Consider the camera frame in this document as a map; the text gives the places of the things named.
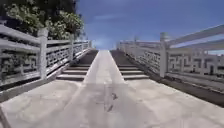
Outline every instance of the green foliage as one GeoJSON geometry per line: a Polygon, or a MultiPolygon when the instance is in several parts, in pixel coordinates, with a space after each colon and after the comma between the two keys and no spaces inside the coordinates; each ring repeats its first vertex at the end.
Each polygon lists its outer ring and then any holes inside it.
{"type": "Polygon", "coordinates": [[[7,8],[7,15],[11,18],[17,19],[21,21],[21,23],[26,23],[28,27],[28,31],[34,33],[38,31],[39,28],[43,28],[44,25],[40,22],[38,14],[38,8],[33,7],[32,10],[27,8],[26,6],[18,7],[16,4],[12,4],[7,8]]]}
{"type": "Polygon", "coordinates": [[[70,34],[79,35],[83,27],[71,3],[72,0],[9,0],[4,8],[8,17],[19,21],[19,30],[35,35],[47,27],[50,39],[68,39],[70,34]]]}

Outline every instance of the blue sky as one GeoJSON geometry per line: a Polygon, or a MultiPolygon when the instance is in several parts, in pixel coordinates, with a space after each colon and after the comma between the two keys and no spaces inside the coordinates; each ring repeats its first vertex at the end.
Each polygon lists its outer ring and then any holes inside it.
{"type": "Polygon", "coordinates": [[[80,0],[85,32],[99,49],[120,40],[159,40],[223,24],[224,0],[80,0]]]}

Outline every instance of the carved railing panel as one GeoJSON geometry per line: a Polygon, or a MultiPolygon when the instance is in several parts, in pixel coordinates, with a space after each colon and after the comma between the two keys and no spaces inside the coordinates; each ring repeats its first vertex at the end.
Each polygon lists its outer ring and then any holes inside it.
{"type": "Polygon", "coordinates": [[[52,67],[54,64],[69,58],[69,48],[64,48],[47,53],[47,67],[52,67]]]}
{"type": "Polygon", "coordinates": [[[137,51],[137,60],[151,69],[155,73],[159,73],[160,54],[149,48],[139,48],[137,51]]]}
{"type": "Polygon", "coordinates": [[[170,53],[168,72],[223,78],[224,56],[203,53],[170,53]]]}
{"type": "Polygon", "coordinates": [[[2,80],[38,70],[37,53],[6,49],[1,51],[2,80]]]}
{"type": "Polygon", "coordinates": [[[77,53],[82,51],[82,44],[73,45],[73,57],[76,57],[77,53]]]}

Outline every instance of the stone pavement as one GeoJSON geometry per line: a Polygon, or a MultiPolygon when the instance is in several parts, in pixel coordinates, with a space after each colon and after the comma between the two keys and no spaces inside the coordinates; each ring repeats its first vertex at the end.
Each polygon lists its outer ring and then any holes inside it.
{"type": "Polygon", "coordinates": [[[53,81],[1,104],[12,128],[223,128],[224,109],[152,80],[125,82],[100,51],[83,83],[53,81]]]}

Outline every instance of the stone balustrade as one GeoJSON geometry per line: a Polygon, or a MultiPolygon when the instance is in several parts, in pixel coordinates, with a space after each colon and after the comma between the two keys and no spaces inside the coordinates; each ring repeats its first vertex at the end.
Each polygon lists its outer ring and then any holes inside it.
{"type": "Polygon", "coordinates": [[[172,40],[169,40],[165,33],[161,33],[157,43],[124,41],[117,45],[117,49],[161,77],[169,76],[223,90],[224,40],[215,37],[222,34],[224,25],[172,40]],[[203,41],[195,44],[189,43],[201,40],[203,41]]]}
{"type": "Polygon", "coordinates": [[[92,48],[91,41],[48,40],[46,28],[34,37],[0,25],[0,86],[46,79],[92,48]]]}

